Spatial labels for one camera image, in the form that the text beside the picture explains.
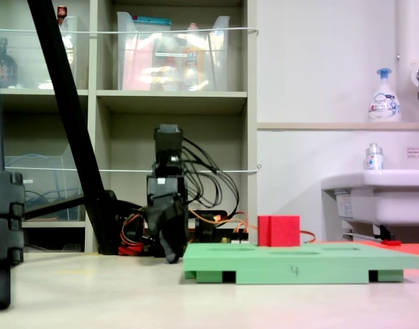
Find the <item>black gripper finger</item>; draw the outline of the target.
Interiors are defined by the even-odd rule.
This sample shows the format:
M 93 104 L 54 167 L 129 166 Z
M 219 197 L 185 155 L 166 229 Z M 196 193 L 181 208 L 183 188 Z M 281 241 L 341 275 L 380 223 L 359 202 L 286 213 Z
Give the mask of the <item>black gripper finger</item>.
M 186 250 L 189 238 L 188 229 L 188 207 L 186 205 L 179 206 L 179 217 L 180 217 L 180 233 L 181 233 L 181 249 L 180 252 L 183 254 Z
M 173 206 L 149 206 L 145 211 L 153 243 L 154 257 L 165 258 L 166 263 L 175 264 L 179 260 L 179 245 L 175 234 Z

